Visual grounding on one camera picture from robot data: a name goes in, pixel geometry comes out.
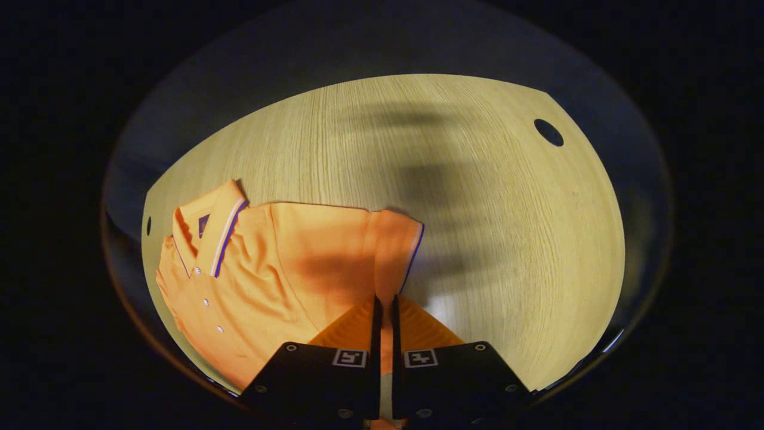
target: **orange polo shirt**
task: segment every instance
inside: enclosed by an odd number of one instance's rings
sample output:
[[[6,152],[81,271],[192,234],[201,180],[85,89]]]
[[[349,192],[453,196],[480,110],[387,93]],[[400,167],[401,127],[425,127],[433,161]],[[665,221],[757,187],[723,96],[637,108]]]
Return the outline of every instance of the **orange polo shirt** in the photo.
[[[389,210],[249,207],[229,181],[175,209],[157,284],[186,339],[244,389],[283,342],[307,343],[374,294],[391,303],[422,231]]]

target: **wooden table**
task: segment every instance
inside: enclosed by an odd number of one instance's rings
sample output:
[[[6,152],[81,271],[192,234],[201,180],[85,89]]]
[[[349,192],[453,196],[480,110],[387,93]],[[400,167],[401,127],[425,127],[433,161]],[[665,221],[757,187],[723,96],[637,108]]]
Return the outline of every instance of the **wooden table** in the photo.
[[[536,119],[564,145],[548,142]],[[191,361],[235,392],[177,330],[155,282],[173,209],[232,178],[253,206],[394,207],[424,222],[403,295],[464,341],[494,345],[528,389],[590,352],[618,300],[624,241],[613,187],[546,93],[440,74],[327,86],[216,132],[146,197],[141,245],[159,315]]]

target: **shirt sleeve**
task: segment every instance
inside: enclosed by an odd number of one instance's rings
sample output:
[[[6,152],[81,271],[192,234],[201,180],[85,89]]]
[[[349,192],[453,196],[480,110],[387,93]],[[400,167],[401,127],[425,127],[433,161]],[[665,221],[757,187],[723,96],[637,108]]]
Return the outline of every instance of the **shirt sleeve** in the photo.
[[[286,283],[318,330],[371,295],[392,302],[422,235],[389,210],[278,203],[270,217]]]
[[[170,310],[170,313],[173,315],[173,319],[175,320],[175,325],[178,327],[179,330],[183,331],[183,322],[178,318],[177,313],[175,312],[175,307],[173,306],[173,300],[172,300],[172,291],[171,286],[167,284],[167,280],[163,276],[163,272],[167,273],[172,279],[172,258],[171,254],[168,255],[167,249],[170,246],[168,243],[168,240],[165,239],[163,243],[163,249],[162,253],[160,254],[160,260],[159,260],[159,269],[157,269],[157,287],[159,287],[159,291],[162,294],[162,299],[164,300],[164,304],[167,306],[167,309]]]

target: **orange fabric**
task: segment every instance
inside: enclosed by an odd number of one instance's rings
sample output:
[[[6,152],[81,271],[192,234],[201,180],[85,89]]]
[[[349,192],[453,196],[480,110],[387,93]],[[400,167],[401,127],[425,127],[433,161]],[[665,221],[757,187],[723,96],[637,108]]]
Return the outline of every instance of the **orange fabric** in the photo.
[[[308,345],[345,350],[370,350],[373,319],[374,296],[371,296],[364,303],[355,305],[350,311],[337,318],[311,339]]]
[[[429,350],[464,344],[453,331],[403,296],[398,296],[398,312],[401,351]]]
[[[375,419],[371,422],[371,430],[396,430],[397,427],[384,419]]]
[[[283,342],[308,342],[372,294],[389,307],[421,234],[389,210],[249,207],[229,181],[175,210],[157,284],[191,345],[243,389]]]

